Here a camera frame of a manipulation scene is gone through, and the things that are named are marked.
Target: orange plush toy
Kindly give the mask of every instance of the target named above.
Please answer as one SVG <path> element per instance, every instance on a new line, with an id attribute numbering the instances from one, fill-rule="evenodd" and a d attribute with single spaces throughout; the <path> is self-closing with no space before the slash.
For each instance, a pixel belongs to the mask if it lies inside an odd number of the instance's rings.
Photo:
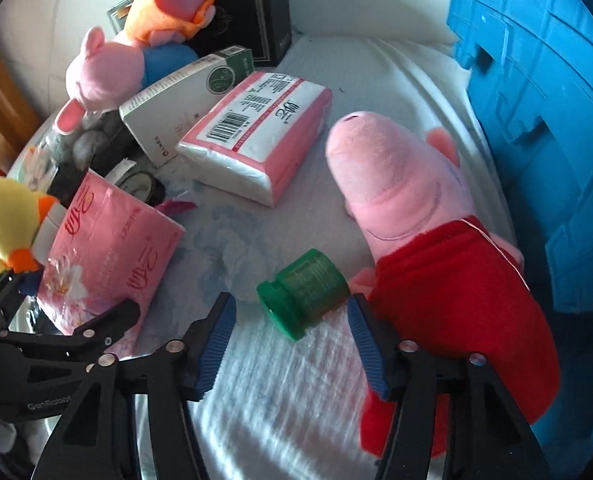
<path id="1" fill-rule="evenodd" d="M 214 0 L 134 0 L 117 38 L 132 46 L 160 46 L 192 39 L 214 19 Z"/>

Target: green plastic container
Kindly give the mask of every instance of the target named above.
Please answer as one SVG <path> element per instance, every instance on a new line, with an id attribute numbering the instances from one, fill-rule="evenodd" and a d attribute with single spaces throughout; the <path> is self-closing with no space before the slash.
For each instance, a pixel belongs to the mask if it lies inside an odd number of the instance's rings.
<path id="1" fill-rule="evenodd" d="M 257 293 L 270 317 L 295 341 L 350 297 L 342 273 L 316 249 L 279 272 L 275 281 L 260 283 Z"/>

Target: stuffed animal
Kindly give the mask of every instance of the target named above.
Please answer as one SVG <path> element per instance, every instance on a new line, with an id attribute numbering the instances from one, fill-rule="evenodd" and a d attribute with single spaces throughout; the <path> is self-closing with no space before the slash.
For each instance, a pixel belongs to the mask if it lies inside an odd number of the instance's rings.
<path id="1" fill-rule="evenodd" d="M 118 41 L 159 46 L 192 39 L 214 19 L 214 0 L 134 0 Z"/>
<path id="2" fill-rule="evenodd" d="M 79 171 L 91 168 L 105 175 L 119 161 L 129 157 L 136 141 L 121 121 L 118 110 L 104 113 L 99 118 L 92 115 L 86 118 L 90 120 L 84 120 L 68 135 L 54 131 L 52 120 L 44 126 L 45 145 L 59 169 L 70 164 Z"/>
<path id="3" fill-rule="evenodd" d="M 142 89 L 197 59 L 187 45 L 141 49 L 105 41 L 102 28 L 93 27 L 65 73 L 70 100 L 56 116 L 54 127 L 62 134 L 70 134 L 86 113 L 115 110 Z"/>
<path id="4" fill-rule="evenodd" d="M 448 132 L 426 142 L 383 116 L 342 118 L 327 160 L 376 269 L 350 280 L 401 339 L 448 358 L 486 355 L 528 422 L 552 403 L 560 381 L 557 350 L 522 277 L 523 258 L 487 231 Z M 382 456 L 395 407 L 368 391 L 361 446 Z M 437 399 L 433 456 L 446 449 L 448 399 Z"/>
<path id="5" fill-rule="evenodd" d="M 53 196 L 0 176 L 0 272 L 45 265 L 65 213 Z"/>

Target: metal screw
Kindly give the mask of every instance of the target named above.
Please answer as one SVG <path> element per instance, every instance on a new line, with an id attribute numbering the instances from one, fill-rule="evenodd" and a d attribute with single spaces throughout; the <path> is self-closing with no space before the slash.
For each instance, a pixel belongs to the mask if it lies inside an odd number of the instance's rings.
<path id="1" fill-rule="evenodd" d="M 167 345 L 165 345 L 165 349 L 171 354 L 176 354 L 184 348 L 185 344 L 183 343 L 183 341 L 179 340 L 170 341 L 169 343 L 167 343 Z"/>
<path id="2" fill-rule="evenodd" d="M 473 354 L 470 354 L 470 362 L 474 366 L 483 366 L 484 364 L 486 364 L 486 362 L 488 362 L 488 359 L 486 359 L 486 357 L 483 354 L 475 352 Z"/>
<path id="3" fill-rule="evenodd" d="M 97 361 L 101 366 L 110 366 L 114 364 L 116 357 L 114 354 L 103 354 Z"/>
<path id="4" fill-rule="evenodd" d="M 399 349 L 401 352 L 405 352 L 406 354 L 414 354 L 414 352 L 419 349 L 419 345 L 411 339 L 406 339 L 405 341 L 401 341 L 399 343 Z"/>

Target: white box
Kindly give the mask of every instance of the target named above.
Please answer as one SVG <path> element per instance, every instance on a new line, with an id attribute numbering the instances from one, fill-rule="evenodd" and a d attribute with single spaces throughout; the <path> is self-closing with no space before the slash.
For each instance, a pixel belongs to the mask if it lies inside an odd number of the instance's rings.
<path id="1" fill-rule="evenodd" d="M 231 46 L 148 86 L 118 111 L 145 155 L 160 168 L 177 155 L 181 137 L 253 71 L 252 52 Z"/>

